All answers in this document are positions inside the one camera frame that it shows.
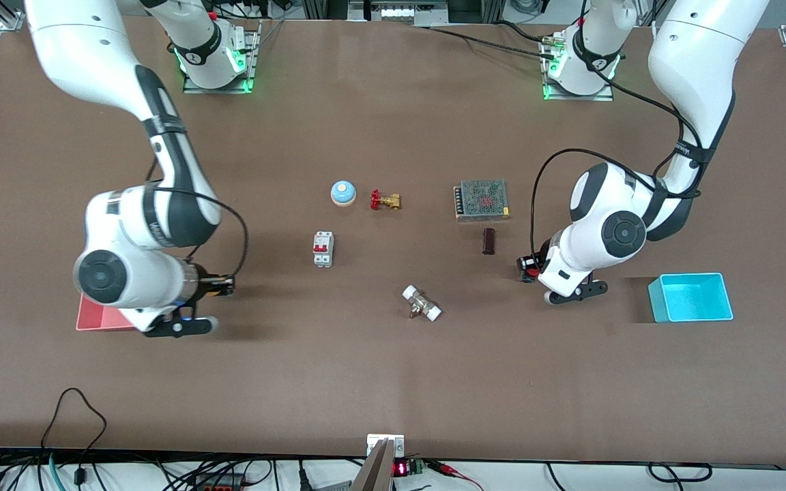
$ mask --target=metal connector with white caps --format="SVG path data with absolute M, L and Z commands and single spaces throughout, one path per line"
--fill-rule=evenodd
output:
M 411 304 L 411 319 L 423 314 L 428 320 L 435 321 L 442 314 L 441 308 L 427 299 L 426 293 L 418 290 L 417 286 L 409 285 L 405 292 L 402 292 L 402 296 Z

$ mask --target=white cap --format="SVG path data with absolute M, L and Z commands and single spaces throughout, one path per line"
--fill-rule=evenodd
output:
M 405 289 L 405 292 L 402 292 L 402 296 L 403 296 L 405 299 L 411 299 L 411 298 L 414 296 L 414 293 L 417 293 L 417 292 L 418 292 L 418 287 L 417 287 L 417 286 L 414 286 L 414 285 L 409 285 L 409 286 L 408 286 L 408 287 Z
M 436 306 L 431 308 L 431 310 L 426 313 L 426 317 L 430 321 L 435 321 L 437 318 L 439 318 L 439 315 L 441 314 L 442 314 L 441 308 L 439 308 L 439 306 Z

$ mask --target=table surface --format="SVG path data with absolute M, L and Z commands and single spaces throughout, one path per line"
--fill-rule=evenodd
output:
M 287 22 L 264 44 L 255 92 L 184 95 L 166 38 L 129 18 L 138 58 L 174 95 L 203 168 L 250 225 L 237 296 L 205 299 L 221 328 L 195 338 L 74 330 L 72 264 L 91 196 L 143 178 L 152 153 L 131 115 L 44 77 L 26 30 L 0 41 L 0 445 L 37 445 L 57 395 L 84 389 L 109 421 L 100 447 L 358 455 L 369 432 L 449 458 L 679 460 L 786 465 L 786 49 L 758 31 L 738 104 L 685 230 L 599 271 L 611 289 L 551 307 L 518 282 L 529 193 L 558 149 L 650 171 L 672 118 L 612 103 L 542 100 L 536 60 L 398 24 Z M 529 48 L 497 26 L 472 35 Z M 660 97 L 650 34 L 633 33 L 620 83 Z M 570 155 L 540 186 L 538 243 L 568 223 L 595 159 Z M 504 178 L 512 218 L 458 224 L 452 186 Z M 348 179 L 358 203 L 333 206 Z M 371 211 L 372 189 L 401 211 Z M 336 233 L 331 269 L 316 230 Z M 237 260 L 224 224 L 197 254 Z M 658 325 L 646 285 L 720 271 L 736 319 Z M 402 290 L 445 310 L 409 320 Z M 98 423 L 70 398 L 49 445 L 84 447 Z

